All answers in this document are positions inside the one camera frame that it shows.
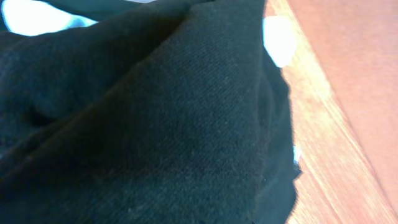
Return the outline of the black t-shirt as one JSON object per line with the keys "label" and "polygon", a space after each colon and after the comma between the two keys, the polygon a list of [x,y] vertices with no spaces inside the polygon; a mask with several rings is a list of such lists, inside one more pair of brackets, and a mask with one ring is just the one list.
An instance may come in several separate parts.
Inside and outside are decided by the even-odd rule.
{"label": "black t-shirt", "polygon": [[1,222],[284,223],[289,87],[263,0],[154,1],[1,33]]}

